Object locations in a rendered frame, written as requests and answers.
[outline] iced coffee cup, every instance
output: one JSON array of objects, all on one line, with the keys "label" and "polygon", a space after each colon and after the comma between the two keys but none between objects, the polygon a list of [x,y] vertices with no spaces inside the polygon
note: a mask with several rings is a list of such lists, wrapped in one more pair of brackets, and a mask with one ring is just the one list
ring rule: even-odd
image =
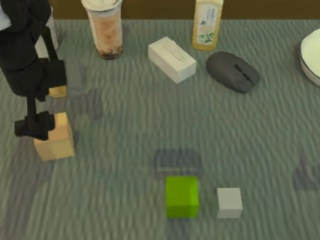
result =
[{"label": "iced coffee cup", "polygon": [[123,52],[121,5],[123,0],[81,0],[86,9],[98,55],[113,60]]}]

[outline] white rectangular box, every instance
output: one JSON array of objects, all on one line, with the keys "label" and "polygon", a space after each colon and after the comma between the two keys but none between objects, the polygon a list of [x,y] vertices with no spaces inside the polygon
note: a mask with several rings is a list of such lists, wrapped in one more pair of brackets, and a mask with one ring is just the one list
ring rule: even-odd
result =
[{"label": "white rectangular box", "polygon": [[148,57],[176,84],[197,70],[197,62],[167,36],[148,46]]},{"label": "white rectangular box", "polygon": [[218,188],[218,219],[237,219],[243,211],[240,188]]}]

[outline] black mouse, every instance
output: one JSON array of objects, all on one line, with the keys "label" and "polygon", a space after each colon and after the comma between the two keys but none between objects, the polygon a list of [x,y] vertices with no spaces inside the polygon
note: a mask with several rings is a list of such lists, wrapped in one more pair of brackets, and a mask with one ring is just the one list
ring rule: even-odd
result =
[{"label": "black mouse", "polygon": [[243,59],[219,51],[206,61],[206,70],[212,78],[239,93],[249,92],[259,81],[259,73]]}]

